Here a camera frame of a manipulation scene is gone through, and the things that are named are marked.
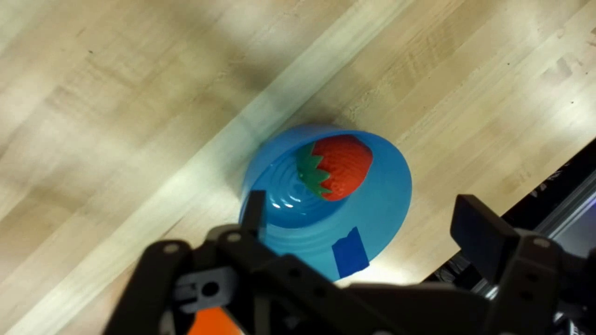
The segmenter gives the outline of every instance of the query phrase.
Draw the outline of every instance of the wooden floor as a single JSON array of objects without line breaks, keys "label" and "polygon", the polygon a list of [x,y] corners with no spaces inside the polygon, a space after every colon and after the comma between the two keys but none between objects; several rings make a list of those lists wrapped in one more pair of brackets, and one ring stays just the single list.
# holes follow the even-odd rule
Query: wooden floor
[{"label": "wooden floor", "polygon": [[350,281],[421,281],[456,193],[503,212],[596,136],[596,2],[0,2],[0,333],[99,333],[147,243],[235,221],[257,145],[313,121],[414,173]]}]

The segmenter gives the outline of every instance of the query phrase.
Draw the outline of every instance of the strawberry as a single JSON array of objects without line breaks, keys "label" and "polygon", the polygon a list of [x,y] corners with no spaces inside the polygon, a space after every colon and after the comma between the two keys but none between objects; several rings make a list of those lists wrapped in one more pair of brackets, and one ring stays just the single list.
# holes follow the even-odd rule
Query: strawberry
[{"label": "strawberry", "polygon": [[341,201],[367,178],[373,152],[354,136],[315,141],[296,152],[300,180],[326,201]]}]

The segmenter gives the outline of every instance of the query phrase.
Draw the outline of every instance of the blue container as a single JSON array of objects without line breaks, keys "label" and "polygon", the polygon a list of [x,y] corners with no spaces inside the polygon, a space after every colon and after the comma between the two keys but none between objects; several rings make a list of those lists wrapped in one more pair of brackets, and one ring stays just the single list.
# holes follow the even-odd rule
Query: blue container
[{"label": "blue container", "polygon": [[[333,136],[356,136],[373,150],[363,184],[343,201],[324,201],[298,178],[296,149]],[[335,281],[369,266],[400,229],[412,197],[404,156],[384,137],[330,124],[304,124],[266,141],[251,160],[242,199],[266,191],[261,240],[292,253]]]}]

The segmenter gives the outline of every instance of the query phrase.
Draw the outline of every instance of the red strawberry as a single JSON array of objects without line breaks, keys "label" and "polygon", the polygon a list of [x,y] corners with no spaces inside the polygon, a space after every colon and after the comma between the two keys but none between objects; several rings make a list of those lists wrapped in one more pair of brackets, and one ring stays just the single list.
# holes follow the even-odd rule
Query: red strawberry
[{"label": "red strawberry", "polygon": [[296,163],[309,190],[322,199],[341,201],[367,178],[373,152],[354,136],[335,136],[302,147]]}]

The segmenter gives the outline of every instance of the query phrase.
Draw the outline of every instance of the wood grain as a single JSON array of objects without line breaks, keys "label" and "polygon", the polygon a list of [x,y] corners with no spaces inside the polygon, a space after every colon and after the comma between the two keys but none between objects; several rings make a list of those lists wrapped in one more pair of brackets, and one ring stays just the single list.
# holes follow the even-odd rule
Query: wood grain
[{"label": "wood grain", "polygon": [[0,331],[99,333],[143,245],[235,221],[268,136],[335,123],[414,173],[350,281],[415,283],[456,193],[503,212],[596,134],[592,0],[0,3]]}]

